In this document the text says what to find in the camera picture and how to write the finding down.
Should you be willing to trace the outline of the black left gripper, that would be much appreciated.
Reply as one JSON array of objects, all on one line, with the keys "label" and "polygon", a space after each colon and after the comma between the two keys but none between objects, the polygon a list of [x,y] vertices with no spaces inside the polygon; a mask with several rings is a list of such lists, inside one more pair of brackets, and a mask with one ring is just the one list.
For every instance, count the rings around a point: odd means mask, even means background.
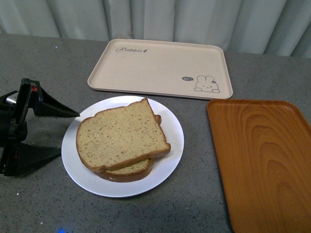
[{"label": "black left gripper", "polygon": [[22,79],[18,91],[0,98],[0,172],[19,176],[39,168],[61,155],[57,147],[31,146],[22,143],[27,137],[25,121],[28,109],[39,117],[79,117],[80,114],[49,95],[38,81]]}]

